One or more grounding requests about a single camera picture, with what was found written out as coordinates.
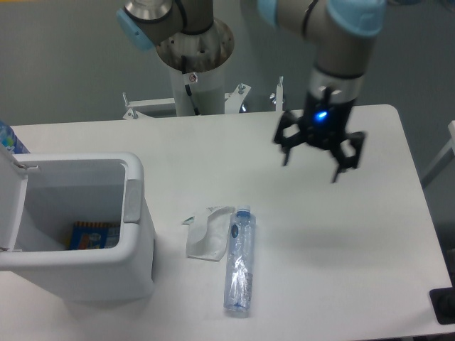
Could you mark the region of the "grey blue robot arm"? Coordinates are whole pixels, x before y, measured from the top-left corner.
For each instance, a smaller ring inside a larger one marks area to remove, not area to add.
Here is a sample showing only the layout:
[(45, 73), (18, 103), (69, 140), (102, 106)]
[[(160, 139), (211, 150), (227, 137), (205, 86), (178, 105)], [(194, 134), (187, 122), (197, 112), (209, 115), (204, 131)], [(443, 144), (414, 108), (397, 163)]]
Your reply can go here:
[[(256, 1), (260, 16), (316, 46), (301, 116), (285, 111), (274, 142), (285, 156), (300, 145), (328, 151), (336, 172), (359, 166), (366, 134), (346, 124), (362, 87), (385, 17), (385, 1)], [(180, 116), (222, 114), (224, 91), (208, 74), (230, 59), (234, 38), (211, 1), (126, 1), (119, 26), (140, 50), (154, 49), (176, 72), (173, 96)]]

